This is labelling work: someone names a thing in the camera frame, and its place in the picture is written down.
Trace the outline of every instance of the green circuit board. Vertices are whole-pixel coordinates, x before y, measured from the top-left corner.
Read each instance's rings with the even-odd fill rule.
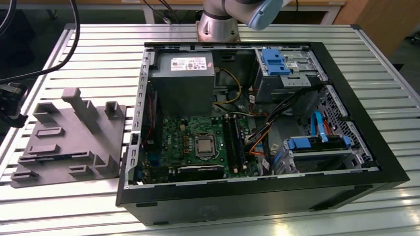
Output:
[[[250,133],[246,117],[237,118],[241,135]],[[213,137],[214,155],[210,158],[196,156],[196,137]],[[228,157],[222,134],[221,117],[168,118],[164,120],[164,146],[161,166],[185,165],[222,165],[226,178],[257,175],[254,162],[246,163],[246,170],[238,173],[229,172]]]

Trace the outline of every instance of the aluminum table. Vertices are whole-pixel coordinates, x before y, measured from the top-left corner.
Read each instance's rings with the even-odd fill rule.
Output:
[[[61,61],[73,43],[64,30],[46,67]],[[12,128],[0,147],[0,235],[418,235],[420,97],[361,30],[350,26],[272,25],[262,32],[240,26],[242,41],[321,41],[374,121],[410,181],[334,210],[145,227],[114,207],[117,179],[13,189],[10,174],[22,154],[34,118]],[[196,41],[194,25],[82,25],[76,53],[65,67],[38,77],[22,112],[60,100],[64,87],[81,87],[94,105],[128,106],[129,140],[136,86],[145,41]]]

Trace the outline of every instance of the blue plastic clip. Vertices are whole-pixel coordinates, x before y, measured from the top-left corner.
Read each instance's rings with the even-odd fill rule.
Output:
[[[322,115],[320,112],[313,112],[310,116],[310,135],[316,135],[314,122],[316,122],[317,131],[318,131],[318,135],[321,136],[322,142],[328,142],[328,138],[324,131],[324,125],[322,125]]]
[[[262,49],[261,53],[268,75],[289,75],[290,69],[284,64],[284,56],[278,49]]]
[[[310,148],[310,142],[308,138],[292,138],[288,140],[289,149],[294,148]]]
[[[344,135],[342,141],[345,143],[345,147],[349,148],[352,146],[352,140],[349,139],[349,137]]]
[[[277,161],[280,160],[280,157],[281,157],[281,152],[278,151],[272,165],[276,165]]]

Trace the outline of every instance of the wire bundle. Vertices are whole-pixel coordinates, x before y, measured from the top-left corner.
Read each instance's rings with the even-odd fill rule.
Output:
[[[4,19],[1,26],[0,26],[0,35],[4,33],[9,23],[12,21],[13,12],[16,10],[16,1],[17,0],[10,0],[10,8],[8,9],[5,19]],[[78,38],[80,38],[80,18],[78,18],[78,10],[77,10],[77,5],[76,5],[76,0],[70,0],[70,4],[72,4],[73,16],[74,16],[76,35],[74,35],[73,45],[70,47],[70,50],[69,50],[64,60],[61,61],[60,64],[54,65],[52,68],[48,68],[45,70],[40,70],[40,71],[36,71],[36,72],[32,72],[32,73],[18,75],[18,76],[0,80],[0,84],[6,84],[10,82],[16,82],[16,81],[28,79],[28,78],[34,77],[34,76],[48,74],[48,73],[61,69],[64,67],[64,65],[68,63],[68,61],[70,60],[72,55],[73,55],[74,50],[76,50],[76,47],[77,47]]]
[[[248,139],[253,139],[256,136],[258,136],[261,134],[261,136],[258,137],[256,143],[253,144],[253,146],[249,150],[249,155],[256,154],[253,152],[253,149],[254,149],[256,145],[261,142],[264,137],[266,136],[268,131],[270,129],[270,125],[274,122],[278,115],[293,106],[294,102],[297,102],[301,95],[304,95],[305,93],[308,93],[310,91],[318,90],[322,87],[324,87],[324,84],[318,84],[318,85],[314,85],[309,88],[301,88],[296,93],[293,93],[286,99],[284,99],[276,105],[274,109],[272,110],[268,117],[265,118],[265,121],[264,121],[265,125],[254,133],[252,133],[250,136],[248,137]]]

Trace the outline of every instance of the power cable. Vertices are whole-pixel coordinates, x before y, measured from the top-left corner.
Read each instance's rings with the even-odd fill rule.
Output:
[[[16,11],[16,4],[17,4],[17,0],[10,0],[8,10],[6,10],[6,15],[0,25],[0,35],[2,35],[2,33],[5,32],[6,28],[9,27],[12,23],[14,11]]]
[[[76,0],[70,0],[70,4],[72,4],[73,16],[74,16],[76,35],[74,35],[73,45],[70,47],[70,50],[69,50],[68,55],[65,56],[64,60],[61,61],[60,64],[57,64],[56,66],[53,66],[49,69],[40,70],[40,71],[36,71],[36,72],[32,72],[32,73],[28,73],[28,74],[24,74],[24,75],[18,75],[18,76],[14,76],[14,77],[10,77],[10,78],[0,80],[0,84],[6,84],[6,83],[10,83],[10,82],[16,82],[16,81],[24,80],[24,79],[26,79],[29,77],[34,77],[34,76],[40,76],[40,75],[48,74],[48,73],[61,69],[64,67],[64,65],[68,63],[68,61],[70,60],[72,55],[73,55],[74,50],[76,50],[76,47],[77,47],[78,38],[80,38],[80,17],[78,17],[78,10],[77,10],[77,5],[76,5]]]

